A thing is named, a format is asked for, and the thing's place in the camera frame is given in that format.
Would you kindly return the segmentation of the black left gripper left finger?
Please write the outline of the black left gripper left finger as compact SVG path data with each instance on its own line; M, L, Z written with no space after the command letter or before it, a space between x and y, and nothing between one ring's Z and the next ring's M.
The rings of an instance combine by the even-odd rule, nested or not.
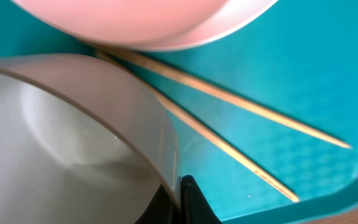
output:
M160 185L144 213L135 224L178 224L177 208Z

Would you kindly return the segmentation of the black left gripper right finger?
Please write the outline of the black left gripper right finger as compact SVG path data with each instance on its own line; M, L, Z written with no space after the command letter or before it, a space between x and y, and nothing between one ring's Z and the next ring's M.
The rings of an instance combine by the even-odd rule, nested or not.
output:
M191 175L181 181L181 216L184 224L222 224Z

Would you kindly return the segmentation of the grey shallow bowl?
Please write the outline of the grey shallow bowl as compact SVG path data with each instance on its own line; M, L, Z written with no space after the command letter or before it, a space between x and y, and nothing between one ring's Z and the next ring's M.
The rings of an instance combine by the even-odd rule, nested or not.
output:
M0 223L134 223L158 189L180 208L173 124L94 57L0 58Z

